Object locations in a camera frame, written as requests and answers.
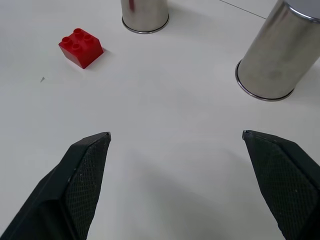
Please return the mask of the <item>stainless steel cup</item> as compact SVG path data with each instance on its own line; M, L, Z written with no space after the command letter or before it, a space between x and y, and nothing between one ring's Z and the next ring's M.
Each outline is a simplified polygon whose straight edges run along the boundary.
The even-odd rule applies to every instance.
M263 101L287 98L320 58L320 0L277 0L235 68L239 86Z
M122 23L131 32L152 34L169 22L168 0L120 0Z

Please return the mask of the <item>red toy building brick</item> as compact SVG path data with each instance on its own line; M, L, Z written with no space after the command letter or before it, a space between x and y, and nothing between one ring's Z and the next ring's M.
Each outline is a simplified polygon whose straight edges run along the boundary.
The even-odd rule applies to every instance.
M81 28L75 28L73 33L63 37L58 45L64 56L82 69L87 68L104 53L99 39Z

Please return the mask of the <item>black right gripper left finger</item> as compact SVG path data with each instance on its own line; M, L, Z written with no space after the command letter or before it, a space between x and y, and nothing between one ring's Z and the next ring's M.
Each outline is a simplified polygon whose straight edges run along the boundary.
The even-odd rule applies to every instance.
M45 175L0 240L87 240L99 201L109 132L72 144Z

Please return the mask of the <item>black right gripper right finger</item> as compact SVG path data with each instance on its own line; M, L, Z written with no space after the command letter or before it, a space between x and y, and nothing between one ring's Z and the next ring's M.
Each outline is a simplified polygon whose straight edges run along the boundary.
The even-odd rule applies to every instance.
M320 240L320 166L293 141L253 130L242 139L285 240Z

